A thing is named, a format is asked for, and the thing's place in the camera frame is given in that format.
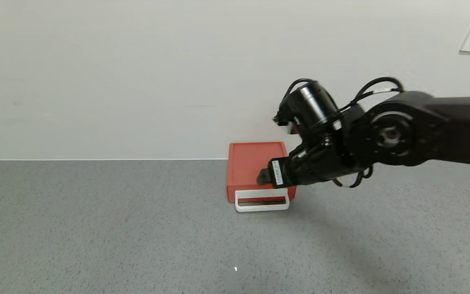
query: white wall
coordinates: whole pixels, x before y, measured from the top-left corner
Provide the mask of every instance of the white wall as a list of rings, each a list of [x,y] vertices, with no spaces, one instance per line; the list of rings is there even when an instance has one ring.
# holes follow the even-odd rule
[[[0,159],[226,158],[287,137],[296,78],[470,95],[469,27],[470,0],[0,0]]]

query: black robotic arm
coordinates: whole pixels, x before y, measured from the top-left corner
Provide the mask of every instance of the black robotic arm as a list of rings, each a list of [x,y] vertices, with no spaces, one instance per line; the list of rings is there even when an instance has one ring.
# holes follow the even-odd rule
[[[296,84],[304,85],[291,91]],[[379,82],[396,87],[365,92]],[[358,101],[376,94],[399,92],[368,112]],[[395,78],[366,84],[347,106],[338,109],[315,80],[293,82],[274,121],[297,132],[302,143],[288,157],[273,158],[257,178],[274,188],[309,185],[356,174],[351,188],[369,178],[373,164],[416,166],[436,159],[470,164],[470,97],[433,98],[404,91]]]

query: orange box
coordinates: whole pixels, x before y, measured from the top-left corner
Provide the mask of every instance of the orange box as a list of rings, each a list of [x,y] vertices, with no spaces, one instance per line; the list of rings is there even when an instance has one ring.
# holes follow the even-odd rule
[[[228,158],[228,178],[226,190],[228,202],[235,202],[235,191],[272,189],[271,184],[260,186],[257,177],[262,169],[266,169],[272,158],[288,156],[283,142],[231,143]],[[296,187],[288,188],[289,200],[295,198]],[[240,202],[283,201],[284,198],[250,198]]]

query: speckled floor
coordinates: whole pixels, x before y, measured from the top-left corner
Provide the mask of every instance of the speckled floor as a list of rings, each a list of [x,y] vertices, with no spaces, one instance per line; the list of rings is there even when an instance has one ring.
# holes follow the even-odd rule
[[[249,214],[226,167],[0,162],[0,294],[470,293],[470,166],[378,166]]]

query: label sticker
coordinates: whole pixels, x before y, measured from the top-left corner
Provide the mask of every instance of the label sticker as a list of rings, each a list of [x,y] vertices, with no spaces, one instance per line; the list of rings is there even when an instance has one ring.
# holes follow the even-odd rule
[[[280,165],[278,164],[278,160],[273,160],[271,164],[273,166],[273,173],[275,174],[275,181],[277,182],[277,185],[284,184],[282,181],[282,173],[280,172]]]

